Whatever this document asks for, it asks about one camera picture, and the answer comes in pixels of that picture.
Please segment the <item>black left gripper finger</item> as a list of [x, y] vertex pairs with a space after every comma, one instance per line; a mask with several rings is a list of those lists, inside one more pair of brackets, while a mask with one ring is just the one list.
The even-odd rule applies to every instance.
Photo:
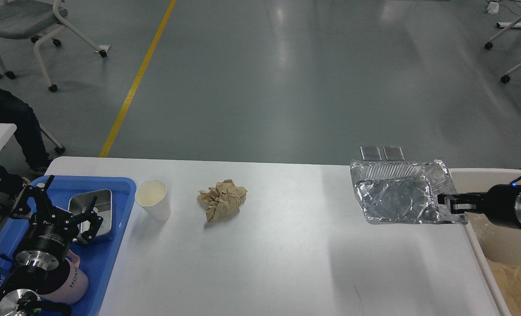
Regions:
[[[55, 176], [51, 175], [42, 186], [27, 185], [16, 198], [14, 206], [11, 208], [9, 218], [35, 220], [36, 216], [48, 217], [54, 215], [54, 206], [49, 199], [47, 189], [52, 184]], [[32, 208], [28, 204], [30, 198], [34, 199], [36, 211], [32, 212]]]
[[104, 197], [76, 195], [72, 198], [72, 214], [76, 218], [78, 234], [74, 241], [88, 244], [104, 236]]

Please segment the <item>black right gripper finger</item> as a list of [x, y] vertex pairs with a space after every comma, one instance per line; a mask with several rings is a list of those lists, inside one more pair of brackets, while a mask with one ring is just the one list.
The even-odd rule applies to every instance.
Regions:
[[484, 193], [439, 194], [437, 196], [437, 202], [447, 207], [477, 207], [484, 200]]
[[485, 216], [484, 212], [476, 209], [452, 210], [447, 205], [438, 206], [437, 222], [469, 222], [471, 219], [477, 219]]

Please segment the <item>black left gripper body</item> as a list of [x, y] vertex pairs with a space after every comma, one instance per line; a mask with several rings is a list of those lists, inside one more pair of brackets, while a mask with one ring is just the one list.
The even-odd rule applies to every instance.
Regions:
[[34, 213], [29, 226], [14, 252], [14, 260], [22, 266], [33, 266], [43, 270], [54, 270], [65, 260], [79, 232], [72, 224], [70, 212], [41, 215]]

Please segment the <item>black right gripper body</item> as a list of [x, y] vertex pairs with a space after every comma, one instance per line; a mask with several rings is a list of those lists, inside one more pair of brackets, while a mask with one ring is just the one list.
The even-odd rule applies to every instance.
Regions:
[[521, 176], [491, 187], [480, 210], [495, 225], [521, 230]]

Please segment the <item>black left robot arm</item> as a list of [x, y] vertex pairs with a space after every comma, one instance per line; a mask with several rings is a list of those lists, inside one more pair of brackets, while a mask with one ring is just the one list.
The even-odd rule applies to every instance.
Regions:
[[27, 220], [28, 228], [9, 257], [9, 275], [0, 283], [0, 316], [72, 314], [72, 302], [43, 298], [41, 289], [59, 268], [69, 267], [72, 274], [65, 286], [80, 279], [80, 259], [71, 251], [72, 242], [94, 241], [104, 219], [95, 209], [95, 195], [78, 214], [53, 205], [47, 194], [53, 180], [50, 176], [44, 184], [24, 186], [10, 211], [11, 219]]

